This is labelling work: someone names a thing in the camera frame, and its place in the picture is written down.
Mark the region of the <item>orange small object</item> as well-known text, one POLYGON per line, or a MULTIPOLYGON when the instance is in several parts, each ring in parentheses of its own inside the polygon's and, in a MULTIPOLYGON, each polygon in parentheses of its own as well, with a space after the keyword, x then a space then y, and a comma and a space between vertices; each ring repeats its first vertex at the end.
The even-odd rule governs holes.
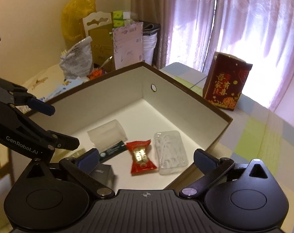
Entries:
POLYGON ((97 70, 93 70, 89 75, 88 75, 88 78, 89 80, 93 80, 93 79, 96 79, 96 78, 99 78, 101 77, 102 75, 104 74, 104 71, 102 68, 100 69, 97 69, 97 70))

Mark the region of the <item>black product box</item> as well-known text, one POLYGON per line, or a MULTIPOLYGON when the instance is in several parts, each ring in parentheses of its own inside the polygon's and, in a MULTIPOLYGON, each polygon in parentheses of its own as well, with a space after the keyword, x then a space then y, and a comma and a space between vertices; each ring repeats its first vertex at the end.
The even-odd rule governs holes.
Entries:
POLYGON ((99 163, 89 175, 101 184, 115 190, 116 175, 111 165, 99 163))

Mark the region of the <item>translucent plastic case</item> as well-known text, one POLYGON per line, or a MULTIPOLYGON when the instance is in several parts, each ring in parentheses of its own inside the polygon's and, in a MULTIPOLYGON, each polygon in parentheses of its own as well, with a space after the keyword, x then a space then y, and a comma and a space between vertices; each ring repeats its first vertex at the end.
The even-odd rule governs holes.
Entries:
POLYGON ((116 119, 88 131, 88 136, 100 153, 127 141, 126 132, 116 119))

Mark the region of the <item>clear plastic floss box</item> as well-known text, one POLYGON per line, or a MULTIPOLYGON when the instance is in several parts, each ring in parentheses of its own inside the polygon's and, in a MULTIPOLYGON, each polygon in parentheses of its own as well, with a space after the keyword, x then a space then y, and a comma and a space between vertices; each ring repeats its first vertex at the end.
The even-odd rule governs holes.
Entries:
POLYGON ((160 175, 181 173, 188 167, 186 150, 177 130, 155 133, 154 148, 160 175))

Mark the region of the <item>light blue carton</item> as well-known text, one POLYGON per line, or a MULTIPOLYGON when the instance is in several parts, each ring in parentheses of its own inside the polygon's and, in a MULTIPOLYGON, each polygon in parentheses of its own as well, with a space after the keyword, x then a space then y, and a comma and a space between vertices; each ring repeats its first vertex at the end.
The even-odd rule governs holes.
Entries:
POLYGON ((61 86, 58 86, 57 89, 55 89, 52 93, 50 93, 46 97, 41 97, 40 100, 43 102, 47 102, 48 100, 53 99, 54 97, 66 92, 68 90, 71 90, 72 88, 75 88, 75 87, 83 84, 84 82, 86 82, 86 80, 79 78, 79 77, 77 79, 67 79, 62 83, 61 86))

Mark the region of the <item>checked tablecloth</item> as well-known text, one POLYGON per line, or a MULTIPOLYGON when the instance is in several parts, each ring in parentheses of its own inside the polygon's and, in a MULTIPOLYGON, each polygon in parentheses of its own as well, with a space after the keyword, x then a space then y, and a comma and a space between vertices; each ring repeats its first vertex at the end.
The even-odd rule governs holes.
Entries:
POLYGON ((221 153, 237 163, 260 158, 278 182, 294 191, 294 127, 256 101, 241 95, 220 140, 221 153))

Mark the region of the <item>red candy wrapper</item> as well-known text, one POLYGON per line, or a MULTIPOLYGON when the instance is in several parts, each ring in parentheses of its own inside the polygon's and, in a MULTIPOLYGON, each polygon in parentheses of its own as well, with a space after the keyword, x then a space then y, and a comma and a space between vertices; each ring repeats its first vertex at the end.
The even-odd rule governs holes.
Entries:
POLYGON ((131 174, 141 174, 144 171, 156 170, 157 167, 149 159, 147 149, 151 144, 151 140, 134 141, 126 144, 126 148, 132 155, 131 174))

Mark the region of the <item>grey foil bag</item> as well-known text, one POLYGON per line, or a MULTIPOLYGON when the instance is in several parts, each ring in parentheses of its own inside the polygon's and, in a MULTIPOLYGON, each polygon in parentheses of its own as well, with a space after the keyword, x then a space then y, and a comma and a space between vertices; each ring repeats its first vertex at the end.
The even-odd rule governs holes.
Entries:
POLYGON ((61 55, 59 66, 65 79, 86 77, 91 73, 93 70, 91 42, 92 38, 88 36, 61 55))

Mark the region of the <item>large brown storage box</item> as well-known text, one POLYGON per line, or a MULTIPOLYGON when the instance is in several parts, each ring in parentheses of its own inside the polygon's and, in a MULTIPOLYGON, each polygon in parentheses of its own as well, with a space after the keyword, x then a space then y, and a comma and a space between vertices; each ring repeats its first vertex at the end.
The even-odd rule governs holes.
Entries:
POLYGON ((85 149, 93 144, 88 131, 117 120, 129 141, 153 140, 155 133, 178 131, 188 168, 162 176, 156 171, 131 175, 132 158, 121 153, 108 163, 117 175, 116 189, 174 189, 197 179, 193 165, 198 148, 212 149, 231 124, 231 117, 196 92, 144 63, 137 63, 85 82, 50 100, 49 117, 34 111, 31 120, 47 130, 77 137, 85 149))

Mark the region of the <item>red gold gift bag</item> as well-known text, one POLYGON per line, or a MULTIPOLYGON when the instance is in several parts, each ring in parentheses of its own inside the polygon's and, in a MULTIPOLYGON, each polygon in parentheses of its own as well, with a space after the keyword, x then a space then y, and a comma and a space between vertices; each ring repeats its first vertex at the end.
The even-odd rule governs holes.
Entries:
POLYGON ((233 111, 252 64, 233 55, 215 52, 203 88, 203 98, 216 107, 233 111))

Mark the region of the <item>yellow plastic bag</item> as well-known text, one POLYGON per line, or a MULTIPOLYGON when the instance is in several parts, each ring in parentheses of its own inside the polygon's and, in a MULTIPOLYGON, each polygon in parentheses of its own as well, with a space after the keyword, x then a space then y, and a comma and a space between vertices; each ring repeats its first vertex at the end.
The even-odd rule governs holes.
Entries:
POLYGON ((80 20, 96 12, 96 0, 70 0, 61 13, 63 37, 69 41, 78 41, 82 37, 80 20))

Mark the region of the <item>brown cardboard box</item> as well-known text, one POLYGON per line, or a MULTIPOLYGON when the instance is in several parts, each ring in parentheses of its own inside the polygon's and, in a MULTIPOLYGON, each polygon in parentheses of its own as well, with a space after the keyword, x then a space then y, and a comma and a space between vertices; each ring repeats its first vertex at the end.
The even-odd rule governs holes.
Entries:
POLYGON ((112 39, 112 14, 106 12, 93 12, 82 19, 84 35, 90 36, 93 63, 103 66, 105 72, 116 70, 112 39))

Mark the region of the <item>green tissue pack stack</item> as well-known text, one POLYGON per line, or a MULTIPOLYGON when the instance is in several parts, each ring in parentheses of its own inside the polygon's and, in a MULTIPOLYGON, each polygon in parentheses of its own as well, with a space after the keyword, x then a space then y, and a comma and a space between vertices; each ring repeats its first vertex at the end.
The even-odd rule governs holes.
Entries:
POLYGON ((124 27, 138 22, 138 15, 130 11, 117 10, 112 13, 113 28, 124 27))

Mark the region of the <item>white bucket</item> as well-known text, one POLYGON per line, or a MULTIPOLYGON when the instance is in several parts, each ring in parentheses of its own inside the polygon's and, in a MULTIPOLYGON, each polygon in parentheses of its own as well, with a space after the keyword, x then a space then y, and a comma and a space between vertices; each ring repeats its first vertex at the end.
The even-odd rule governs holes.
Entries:
POLYGON ((143 61, 149 65, 153 62, 154 50, 157 44, 157 34, 161 25, 143 22, 143 61))

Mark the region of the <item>purple window curtain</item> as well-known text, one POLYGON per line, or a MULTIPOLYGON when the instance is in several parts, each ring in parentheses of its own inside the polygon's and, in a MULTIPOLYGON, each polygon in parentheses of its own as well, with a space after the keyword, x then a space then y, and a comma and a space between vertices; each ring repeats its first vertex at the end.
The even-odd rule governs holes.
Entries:
POLYGON ((131 0, 158 23, 157 68, 179 62, 208 73, 215 52, 252 70, 244 94, 276 110, 294 76, 294 0, 131 0))

